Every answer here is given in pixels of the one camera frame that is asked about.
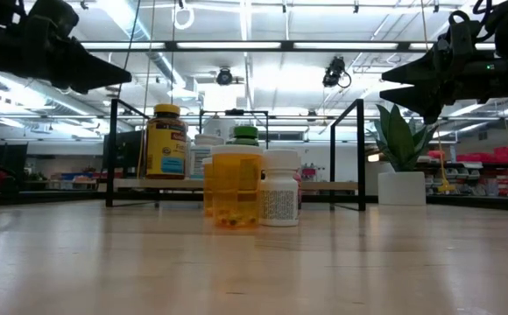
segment yellow object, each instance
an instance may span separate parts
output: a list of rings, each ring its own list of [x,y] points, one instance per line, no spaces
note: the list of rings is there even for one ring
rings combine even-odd
[[[218,145],[213,158],[214,223],[221,228],[258,225],[263,150],[251,145]]]
[[[180,116],[180,108],[173,104],[159,104],[155,106],[155,114],[172,113]]]
[[[439,152],[443,152],[443,148],[441,146],[441,133],[439,132],[439,129],[437,129],[437,140],[439,140]],[[437,188],[437,190],[440,193],[456,190],[456,187],[454,185],[450,185],[448,183],[447,174],[445,174],[445,166],[444,166],[445,162],[443,161],[443,156],[444,156],[444,154],[441,155],[441,161],[440,161],[441,162],[441,176],[442,176],[443,180],[442,180],[441,186],[439,188]]]
[[[213,216],[213,158],[207,157],[203,164],[203,213]]]
[[[184,178],[187,126],[179,119],[179,114],[178,106],[155,106],[155,118],[147,122],[147,178]]]

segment ceiling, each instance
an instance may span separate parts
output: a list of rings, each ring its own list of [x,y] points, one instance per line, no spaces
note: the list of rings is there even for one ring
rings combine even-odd
[[[33,1],[25,0],[25,2],[28,8],[33,4]],[[435,1],[424,1],[427,39],[432,41],[446,31],[449,11],[461,9],[471,14],[474,2],[440,0],[440,10],[434,12]],[[80,16],[80,23],[71,35],[80,41],[129,40],[128,32],[123,28],[133,22],[138,0],[87,0],[85,1],[87,10],[82,9],[79,0],[69,3]],[[339,0],[187,0],[184,4],[193,11],[194,18],[188,21],[189,25],[180,27],[185,29],[176,29],[173,25],[173,6],[178,6],[178,1],[141,1],[138,22],[148,36],[137,39],[424,41],[419,0],[359,0],[357,14],[353,13],[355,9],[353,2]],[[178,23],[185,24],[190,16],[188,11],[179,12]],[[380,73],[416,60],[422,53],[165,52],[164,58],[173,65],[177,75],[197,82],[196,92],[199,93],[197,99],[189,97],[182,99],[178,96],[171,99],[168,93],[172,87],[166,73],[162,73],[144,52],[96,52],[94,55],[119,67],[124,67],[126,59],[128,60],[126,68],[133,74],[134,80],[122,85],[121,99],[138,109],[145,109],[148,114],[152,112],[152,106],[155,104],[173,102],[182,107],[182,114],[197,114],[202,105],[205,109],[216,110],[234,107],[270,110],[276,115],[306,115],[309,109],[314,109],[319,115],[334,116],[341,114],[356,98],[364,98],[365,114],[376,116],[378,115],[376,104],[391,106],[378,97],[378,92],[385,88],[385,84],[379,80]],[[324,88],[321,84],[324,69],[335,56],[339,55],[343,56],[348,65],[348,70],[352,74],[352,84],[346,89]],[[240,78],[240,84],[230,87],[217,86],[214,83],[215,76],[221,67],[228,67],[233,76]],[[39,111],[26,108],[28,114],[61,112],[62,115],[77,115],[84,112],[96,115],[109,112],[110,92],[105,88],[82,95],[58,91],[49,87],[49,84],[37,80],[23,80],[12,76],[6,78],[23,85],[25,89],[36,91],[50,101],[48,102],[50,108],[41,108]],[[248,100],[247,90],[250,90],[251,102]],[[450,116],[451,113],[471,104],[474,102],[458,102],[455,106],[443,109],[442,115]],[[490,100],[488,105],[477,107],[470,112],[465,109],[460,115],[494,116],[498,111],[507,108],[508,100]],[[7,114],[10,111],[0,108],[0,113]],[[47,124],[53,126],[55,123],[59,125],[66,123],[95,133],[100,131],[97,135],[109,132],[108,124],[100,119],[55,122],[19,118],[15,121],[24,126],[29,123],[40,123],[44,127]],[[125,130],[130,130],[141,122],[136,119],[121,124]],[[100,130],[89,127],[98,123],[102,125]],[[271,122],[274,125],[276,123],[307,124],[306,121]],[[472,122],[447,123],[444,129],[459,130],[471,124]]]

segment table surface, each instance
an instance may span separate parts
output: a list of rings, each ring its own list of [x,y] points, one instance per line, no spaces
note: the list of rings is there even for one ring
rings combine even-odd
[[[246,231],[191,203],[0,207],[0,314],[508,314],[508,211],[303,206]]]

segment white plant pot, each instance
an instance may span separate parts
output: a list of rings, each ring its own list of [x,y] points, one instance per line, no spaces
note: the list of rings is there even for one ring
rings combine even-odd
[[[422,171],[378,174],[378,204],[425,206],[426,179]]]

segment white pill bottle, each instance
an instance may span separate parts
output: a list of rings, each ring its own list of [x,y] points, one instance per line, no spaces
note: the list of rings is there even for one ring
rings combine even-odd
[[[296,150],[271,149],[264,152],[265,179],[260,186],[260,224],[294,227],[299,224],[299,184],[293,175],[300,167]]]

